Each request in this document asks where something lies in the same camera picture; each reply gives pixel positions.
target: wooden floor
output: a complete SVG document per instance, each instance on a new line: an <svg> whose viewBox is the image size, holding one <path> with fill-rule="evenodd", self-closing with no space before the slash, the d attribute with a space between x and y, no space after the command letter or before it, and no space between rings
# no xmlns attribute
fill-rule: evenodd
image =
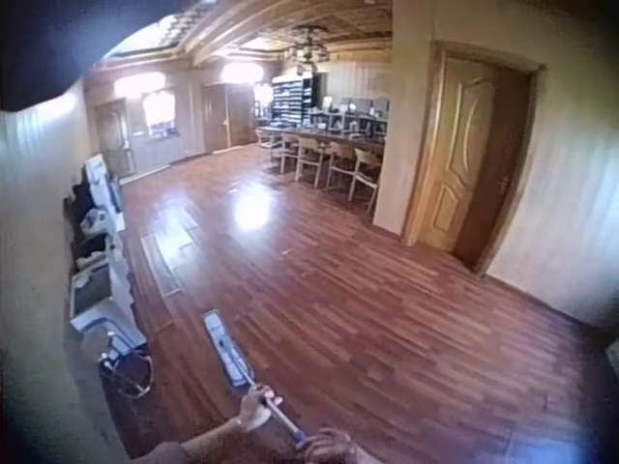
<svg viewBox="0 0 619 464"><path fill-rule="evenodd" d="M202 325L214 308L291 418L344 428L387 462L589 450L585 387L601 354L588 331L447 254L402 246L368 226L364 205L347 210L265 160L251 146L124 187L156 376L150 397L112 398L130 454L236 410Z"/></svg>

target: mop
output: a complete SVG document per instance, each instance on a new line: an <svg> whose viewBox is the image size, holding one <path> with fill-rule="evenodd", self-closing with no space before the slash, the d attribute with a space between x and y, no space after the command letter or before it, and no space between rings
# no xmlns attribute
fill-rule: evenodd
<svg viewBox="0 0 619 464"><path fill-rule="evenodd" d="M232 340L227 327L216 309L204 314L204 326L215 347L223 366L223 371L233 387L254 387L255 377L246 358ZM281 424L290 432L297 445L306 439L306 434L290 418L284 414L271 398L264 398L266 406Z"/></svg>

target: desk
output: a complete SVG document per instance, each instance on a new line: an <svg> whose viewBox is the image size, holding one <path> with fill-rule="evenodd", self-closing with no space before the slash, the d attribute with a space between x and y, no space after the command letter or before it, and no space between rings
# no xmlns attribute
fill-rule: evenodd
<svg viewBox="0 0 619 464"><path fill-rule="evenodd" d="M298 137L315 138L319 142L336 142L345 145L352 145L355 148L359 148L367 152L373 152L379 157L382 157L383 151L385 150L384 143L363 137L350 137L348 135L334 134L328 132L327 130L272 128L270 126L262 127L260 129L270 133L286 133L289 135L296 135Z"/></svg>

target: cream wall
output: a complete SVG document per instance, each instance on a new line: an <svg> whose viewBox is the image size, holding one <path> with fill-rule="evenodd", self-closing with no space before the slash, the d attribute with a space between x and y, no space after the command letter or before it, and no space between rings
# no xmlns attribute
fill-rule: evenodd
<svg viewBox="0 0 619 464"><path fill-rule="evenodd" d="M287 67L286 74L296 74L296 67ZM389 61L328 61L318 65L324 74L324 95L334 98L337 105L342 98L389 98L391 64Z"/></svg>
<svg viewBox="0 0 619 464"><path fill-rule="evenodd" d="M594 29L496 0L394 0L392 111L374 223L400 233L432 40L543 64L529 181L488 273L584 322L619 321L619 72Z"/></svg>
<svg viewBox="0 0 619 464"><path fill-rule="evenodd" d="M86 104L88 105L91 132L96 133L93 109L99 104L118 100L114 95L114 81L126 75L160 72L166 76L166 88L174 91L176 97L176 123L179 136L166 140L150 140L142 98L127 99L129 141L138 172L144 172L169 164L182 158L204 153L204 112L202 109L202 86L221 83L223 63L209 69L192 69L189 60L166 61L95 72L86 80ZM262 63L265 79L270 80L279 71L279 64ZM99 143L93 136L91 150L99 151Z"/></svg>
<svg viewBox="0 0 619 464"><path fill-rule="evenodd" d="M124 462L96 367L68 323L63 198L89 153L81 86L0 113L2 407L45 462Z"/></svg>

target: person's hand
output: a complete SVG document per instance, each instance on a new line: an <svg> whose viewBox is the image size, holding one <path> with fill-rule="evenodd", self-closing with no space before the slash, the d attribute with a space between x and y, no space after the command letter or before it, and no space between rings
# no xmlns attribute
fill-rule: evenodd
<svg viewBox="0 0 619 464"><path fill-rule="evenodd" d="M308 464L361 464L359 447L350 435L334 428L321 428L303 443L303 458Z"/></svg>
<svg viewBox="0 0 619 464"><path fill-rule="evenodd" d="M282 402L281 397L275 397L273 390L265 385L252 387L243 397L239 415L236 418L243 431L250 432L269 420L271 410L266 406L266 398L271 398L278 405Z"/></svg>

